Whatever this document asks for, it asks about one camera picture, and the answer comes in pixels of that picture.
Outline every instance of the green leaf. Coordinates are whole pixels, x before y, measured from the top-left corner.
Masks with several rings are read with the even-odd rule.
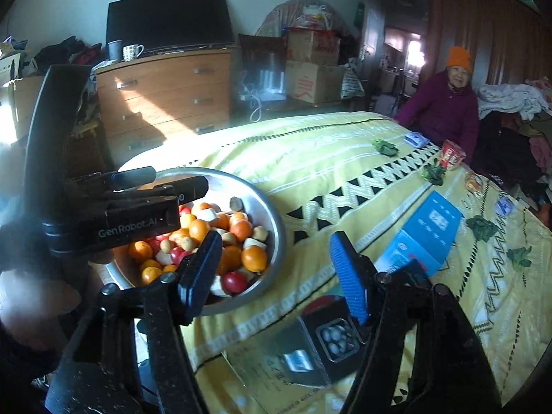
[[[508,249],[506,251],[506,257],[512,262],[512,267],[515,271],[522,270],[523,268],[529,268],[532,264],[531,260],[527,259],[527,256],[533,249],[532,246],[529,246],[528,249],[525,247],[519,247],[517,249]]]
[[[483,240],[485,243],[499,231],[499,227],[495,223],[486,220],[481,215],[467,219],[466,226],[474,232],[477,241]]]
[[[372,146],[376,148],[377,152],[383,154],[384,156],[393,157],[398,154],[398,149],[395,145],[382,140],[381,138],[376,138],[372,141]]]
[[[427,163],[423,167],[422,178],[426,179],[433,185],[443,185],[443,176],[446,173],[446,168],[437,163],[437,159],[433,161],[433,164]]]

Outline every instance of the plastic bag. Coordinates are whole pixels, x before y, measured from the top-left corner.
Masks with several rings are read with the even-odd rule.
[[[303,7],[303,13],[291,24],[291,27],[330,31],[331,14],[326,12],[325,5],[307,5]]]

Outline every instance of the drawer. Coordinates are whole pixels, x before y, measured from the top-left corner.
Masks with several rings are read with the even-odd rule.
[[[173,57],[137,63],[98,74],[100,95],[128,100],[162,91],[229,82],[230,54]]]
[[[118,168],[132,157],[168,140],[224,129],[228,120],[228,113],[198,115],[117,135],[107,139],[111,158]]]
[[[201,85],[163,91],[130,100],[100,96],[101,119],[106,136],[112,137],[151,125],[199,115],[228,117],[228,84]]]

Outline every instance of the television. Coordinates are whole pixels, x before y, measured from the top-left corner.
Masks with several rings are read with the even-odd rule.
[[[234,43],[226,0],[120,0],[109,3],[106,45],[143,45],[157,53]]]

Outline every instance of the elderly woman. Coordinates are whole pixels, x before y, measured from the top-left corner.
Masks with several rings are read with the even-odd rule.
[[[477,97],[469,85],[470,78],[470,53],[460,47],[451,48],[446,70],[429,78],[395,120],[436,145],[445,140],[460,145],[469,163],[479,131]]]

